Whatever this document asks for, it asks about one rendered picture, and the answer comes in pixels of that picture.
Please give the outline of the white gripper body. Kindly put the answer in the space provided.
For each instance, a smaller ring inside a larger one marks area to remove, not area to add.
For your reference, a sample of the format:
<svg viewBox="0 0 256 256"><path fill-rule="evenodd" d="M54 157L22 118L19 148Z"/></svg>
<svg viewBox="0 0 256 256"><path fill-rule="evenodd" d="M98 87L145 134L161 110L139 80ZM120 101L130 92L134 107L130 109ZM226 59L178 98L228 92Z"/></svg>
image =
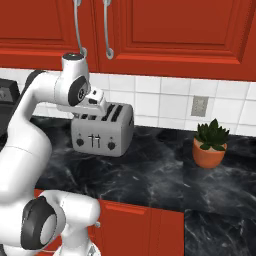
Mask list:
<svg viewBox="0 0 256 256"><path fill-rule="evenodd" d="M101 101L94 101L92 99L85 99L76 106L58 105L57 109L62 112L70 112L76 114L88 114L96 116L105 116L107 112L107 102L105 99Z"/></svg>

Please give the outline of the silver toaster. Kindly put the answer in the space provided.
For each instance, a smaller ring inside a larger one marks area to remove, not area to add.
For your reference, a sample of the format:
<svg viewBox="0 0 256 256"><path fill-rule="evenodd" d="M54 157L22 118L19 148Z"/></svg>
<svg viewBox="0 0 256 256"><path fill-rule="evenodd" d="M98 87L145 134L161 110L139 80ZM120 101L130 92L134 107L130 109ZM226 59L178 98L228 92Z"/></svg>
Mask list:
<svg viewBox="0 0 256 256"><path fill-rule="evenodd" d="M71 122L73 149L81 153L120 157L129 148L133 132L130 104L108 102L105 116L79 114Z"/></svg>

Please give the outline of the black appliance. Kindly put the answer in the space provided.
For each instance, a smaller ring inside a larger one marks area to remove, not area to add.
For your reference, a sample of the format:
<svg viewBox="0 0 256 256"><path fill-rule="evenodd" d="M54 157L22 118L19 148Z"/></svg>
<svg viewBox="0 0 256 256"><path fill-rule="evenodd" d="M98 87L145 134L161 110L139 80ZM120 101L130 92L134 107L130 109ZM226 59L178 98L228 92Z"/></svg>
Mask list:
<svg viewBox="0 0 256 256"><path fill-rule="evenodd" d="M0 78L0 137L6 132L12 110L19 96L16 81Z"/></svg>

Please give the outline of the wide red upper cupboard door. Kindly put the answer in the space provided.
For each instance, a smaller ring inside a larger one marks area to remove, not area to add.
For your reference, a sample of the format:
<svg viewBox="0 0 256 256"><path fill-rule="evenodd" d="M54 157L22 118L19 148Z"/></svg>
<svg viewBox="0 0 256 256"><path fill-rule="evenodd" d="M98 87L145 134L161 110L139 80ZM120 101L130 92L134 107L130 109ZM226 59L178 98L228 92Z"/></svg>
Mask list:
<svg viewBox="0 0 256 256"><path fill-rule="evenodd" d="M106 57L94 0L99 71L256 81L256 0L112 0Z"/></svg>

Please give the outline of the green succulent in terracotta pot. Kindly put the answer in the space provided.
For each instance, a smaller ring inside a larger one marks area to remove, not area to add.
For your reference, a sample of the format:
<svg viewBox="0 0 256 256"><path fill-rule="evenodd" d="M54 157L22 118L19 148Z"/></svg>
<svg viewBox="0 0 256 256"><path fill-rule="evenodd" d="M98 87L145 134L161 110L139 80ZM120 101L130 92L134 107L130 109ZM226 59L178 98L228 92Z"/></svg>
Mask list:
<svg viewBox="0 0 256 256"><path fill-rule="evenodd" d="M226 153L228 135L229 131L220 126L217 119L210 124L199 124L192 148L195 163L206 169L217 167Z"/></svg>

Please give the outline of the grey wall outlet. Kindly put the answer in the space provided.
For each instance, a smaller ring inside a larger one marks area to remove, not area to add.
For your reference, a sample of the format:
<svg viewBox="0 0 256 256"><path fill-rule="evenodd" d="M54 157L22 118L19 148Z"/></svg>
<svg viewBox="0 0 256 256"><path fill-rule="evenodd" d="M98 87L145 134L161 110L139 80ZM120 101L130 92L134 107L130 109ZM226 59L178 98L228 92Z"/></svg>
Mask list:
<svg viewBox="0 0 256 256"><path fill-rule="evenodd" d="M208 97L194 96L191 109L191 115L197 117L204 117L208 106Z"/></svg>

